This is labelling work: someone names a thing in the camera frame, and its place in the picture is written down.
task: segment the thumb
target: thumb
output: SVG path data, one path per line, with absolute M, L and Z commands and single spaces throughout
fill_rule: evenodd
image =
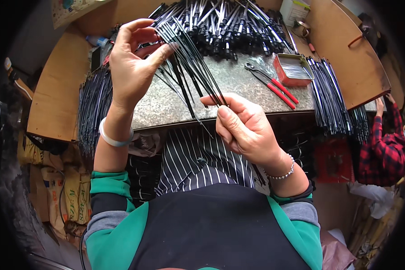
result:
M 251 136 L 251 131 L 243 124 L 238 115 L 227 106 L 221 105 L 219 107 L 218 117 L 222 125 L 231 132 L 239 144 Z
M 147 57 L 146 61 L 150 63 L 155 70 L 167 60 L 167 58 L 174 52 L 174 45 L 170 44 L 163 44 L 160 46 L 156 51 L 154 51 L 149 57 Z

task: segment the black vest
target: black vest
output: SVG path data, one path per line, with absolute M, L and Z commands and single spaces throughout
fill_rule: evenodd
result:
M 214 184 L 162 195 L 148 208 L 129 269 L 309 269 L 254 189 Z

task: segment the bracelet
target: bracelet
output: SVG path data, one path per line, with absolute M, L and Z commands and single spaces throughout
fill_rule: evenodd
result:
M 294 161 L 294 158 L 293 158 L 290 154 L 288 154 L 288 156 L 289 156 L 289 157 L 291 158 L 291 160 L 292 160 L 292 165 L 291 165 L 291 169 L 289 170 L 289 172 L 288 172 L 286 175 L 281 176 L 281 177 L 274 177 L 274 176 L 268 175 L 268 174 L 266 173 L 266 171 L 263 170 L 264 173 L 265 173 L 265 175 L 266 175 L 269 179 L 272 178 L 272 179 L 275 179 L 275 180 L 285 179 L 286 177 L 290 176 L 290 175 L 294 172 L 294 164 L 295 164 L 295 161 Z
M 112 138 L 109 138 L 105 134 L 105 131 L 103 129 L 105 119 L 107 119 L 107 118 L 105 117 L 104 119 L 102 119 L 101 124 L 99 125 L 99 133 L 101 134 L 101 136 L 105 140 L 105 142 L 107 142 L 109 145 L 112 145 L 112 146 L 115 146 L 115 147 L 122 147 L 122 146 L 125 146 L 125 145 L 129 145 L 132 142 L 132 138 L 133 138 L 133 129 L 132 128 L 130 128 L 129 139 L 127 141 L 125 141 L 125 142 L 118 142 L 116 140 L 113 140 Z

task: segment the person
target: person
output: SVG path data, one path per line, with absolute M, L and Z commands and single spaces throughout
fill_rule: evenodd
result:
M 84 241 L 93 269 L 322 269 L 312 186 L 278 145 L 262 108 L 225 93 L 216 132 L 170 130 L 157 197 L 135 208 L 124 171 L 135 105 L 174 51 L 151 19 L 123 25 L 110 55 L 113 100 L 101 124 Z M 215 105 L 209 96 L 205 105 Z M 250 164 L 270 176 L 254 189 Z
M 383 136 L 382 98 L 375 100 L 377 114 L 373 120 L 368 143 L 362 146 L 359 163 L 359 183 L 389 187 L 405 175 L 405 135 L 399 108 L 391 94 L 386 102 L 387 112 L 393 115 L 394 133 Z

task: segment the woman in plaid shirt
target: woman in plaid shirt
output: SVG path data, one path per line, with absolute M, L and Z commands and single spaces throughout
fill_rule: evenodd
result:
M 373 120 L 368 143 L 362 146 L 358 181 L 388 187 L 394 185 L 405 175 L 405 136 L 399 108 L 391 94 L 386 102 L 387 112 L 394 118 L 395 132 L 383 136 L 382 116 L 384 104 L 382 98 L 375 100 L 377 115 Z

